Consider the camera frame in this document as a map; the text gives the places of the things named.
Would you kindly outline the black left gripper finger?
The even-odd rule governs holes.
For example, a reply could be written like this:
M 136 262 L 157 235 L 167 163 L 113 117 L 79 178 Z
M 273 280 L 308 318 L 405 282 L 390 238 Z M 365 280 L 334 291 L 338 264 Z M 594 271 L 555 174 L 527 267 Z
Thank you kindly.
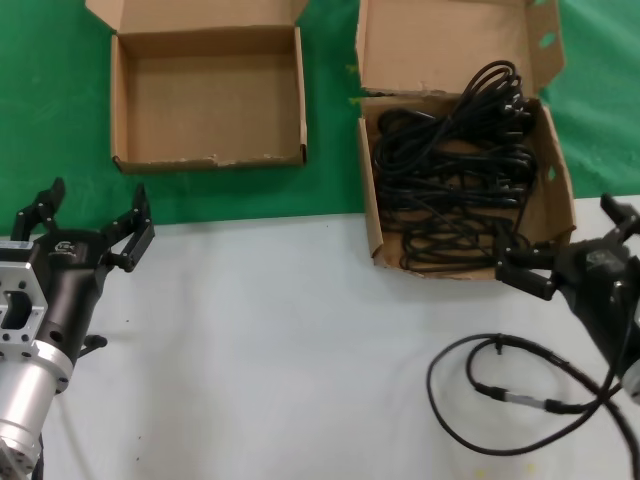
M 131 209 L 110 224 L 100 234 L 105 242 L 104 264 L 132 272 L 155 237 L 151 207 L 145 187 L 136 187 Z
M 58 229 L 55 215 L 65 196 L 65 184 L 62 178 L 54 180 L 49 189 L 40 191 L 35 200 L 19 210 L 13 225 L 14 239 L 29 239 L 32 231 L 43 225 L 47 232 Z

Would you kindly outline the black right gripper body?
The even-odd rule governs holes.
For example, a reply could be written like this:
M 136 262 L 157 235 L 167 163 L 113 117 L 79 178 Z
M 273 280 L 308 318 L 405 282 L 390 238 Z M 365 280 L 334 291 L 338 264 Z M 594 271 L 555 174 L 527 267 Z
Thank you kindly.
M 605 239 L 562 249 L 552 270 L 571 312 L 617 374 L 639 360 L 639 259 Z

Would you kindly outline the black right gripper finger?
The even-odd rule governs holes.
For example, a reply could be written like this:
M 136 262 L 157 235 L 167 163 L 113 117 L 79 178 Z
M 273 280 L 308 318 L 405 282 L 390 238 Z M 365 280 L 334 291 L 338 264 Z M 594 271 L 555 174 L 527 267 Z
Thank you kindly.
M 628 203 L 620 203 L 611 194 L 604 193 L 600 207 L 613 222 L 614 227 L 603 237 L 604 240 L 622 245 L 630 237 L 639 234 L 639 212 Z
M 522 292 L 549 301 L 556 291 L 551 277 L 537 270 L 551 272 L 557 252 L 552 242 L 534 244 L 516 242 L 516 238 L 500 232 L 495 238 L 495 279 Z

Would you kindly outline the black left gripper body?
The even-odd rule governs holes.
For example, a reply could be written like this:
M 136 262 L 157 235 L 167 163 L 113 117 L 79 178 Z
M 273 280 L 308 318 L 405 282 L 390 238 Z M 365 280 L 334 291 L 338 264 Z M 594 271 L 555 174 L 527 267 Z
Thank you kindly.
M 108 244 L 98 231 L 58 229 L 36 240 L 45 260 L 47 310 L 36 339 L 76 363 L 100 299 Z

